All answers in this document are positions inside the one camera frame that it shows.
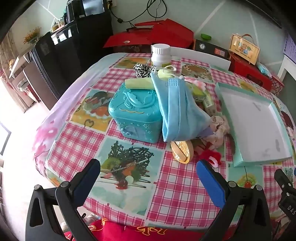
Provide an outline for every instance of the tablecloth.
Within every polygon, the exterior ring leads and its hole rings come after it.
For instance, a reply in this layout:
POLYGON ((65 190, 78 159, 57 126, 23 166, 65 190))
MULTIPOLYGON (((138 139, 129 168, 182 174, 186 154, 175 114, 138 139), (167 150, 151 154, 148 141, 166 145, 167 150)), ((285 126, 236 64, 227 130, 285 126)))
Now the tablecloth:
MULTIPOLYGON (((97 158, 101 164, 108 159, 105 165, 110 165, 114 161, 110 159, 114 152, 122 154, 132 150, 149 154, 150 163, 145 169, 149 175, 141 175, 139 181, 129 184, 126 190, 118 189, 110 176, 98 178, 85 208, 125 225, 203 228, 212 223, 219 209, 199 180, 195 172, 196 163, 184 165, 175 161, 170 146, 161 137, 154 144, 125 138, 107 112, 106 106, 119 86, 125 79, 135 77, 133 65, 148 63, 150 58, 151 54, 142 53, 112 54, 79 77, 37 130, 33 146, 36 169, 57 186, 64 180, 70 181, 92 158, 97 158)), ((204 79, 219 112, 216 82, 247 88, 274 100, 294 143, 293 119, 287 107, 270 92, 248 79, 207 63, 174 57, 172 64, 179 74, 197 74, 204 79)), ((234 168, 228 137, 219 152, 222 164, 215 170, 226 180, 234 180, 241 186, 246 182, 251 186, 262 185, 271 217, 282 217, 283 213, 277 206, 281 189, 274 180, 274 172, 278 168, 283 169, 295 186, 292 174, 295 160, 234 168)), ((240 212, 241 208, 237 210, 234 223, 240 212)))

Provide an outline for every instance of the red drawer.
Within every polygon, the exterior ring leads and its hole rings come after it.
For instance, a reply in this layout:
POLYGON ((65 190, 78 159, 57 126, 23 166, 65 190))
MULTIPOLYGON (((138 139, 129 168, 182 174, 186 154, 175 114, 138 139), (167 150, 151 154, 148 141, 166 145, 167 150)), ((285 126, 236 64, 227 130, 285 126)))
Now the red drawer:
POLYGON ((230 53, 230 67, 229 70, 236 74, 245 77, 264 89, 271 91, 272 80, 263 75, 256 66, 249 64, 248 61, 240 56, 230 53))

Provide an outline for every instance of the black box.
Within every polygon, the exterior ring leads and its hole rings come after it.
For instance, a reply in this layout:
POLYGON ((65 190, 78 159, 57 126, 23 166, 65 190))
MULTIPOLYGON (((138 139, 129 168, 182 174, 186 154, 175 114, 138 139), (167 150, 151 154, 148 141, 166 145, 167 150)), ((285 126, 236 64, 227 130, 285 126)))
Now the black box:
POLYGON ((229 60, 228 50, 198 39, 194 41, 193 50, 203 52, 203 53, 208 53, 208 54, 229 60))

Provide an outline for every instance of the white logo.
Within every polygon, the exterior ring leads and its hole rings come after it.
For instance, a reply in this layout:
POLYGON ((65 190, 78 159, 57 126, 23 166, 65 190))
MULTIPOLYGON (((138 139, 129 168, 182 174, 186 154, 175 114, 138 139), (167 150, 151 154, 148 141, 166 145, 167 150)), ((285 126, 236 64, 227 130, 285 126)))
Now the white logo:
POLYGON ((204 50, 205 49, 205 45, 204 44, 200 44, 200 49, 204 50))

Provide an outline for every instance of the blue face mask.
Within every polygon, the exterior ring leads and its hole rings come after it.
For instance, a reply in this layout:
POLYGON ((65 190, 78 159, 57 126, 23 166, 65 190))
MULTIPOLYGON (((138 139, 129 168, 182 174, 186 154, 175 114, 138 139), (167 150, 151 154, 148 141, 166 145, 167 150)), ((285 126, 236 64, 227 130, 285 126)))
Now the blue face mask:
POLYGON ((157 72, 150 74, 163 116, 163 140, 187 141, 199 136, 211 122, 207 113, 195 103, 184 79, 159 79, 157 72))

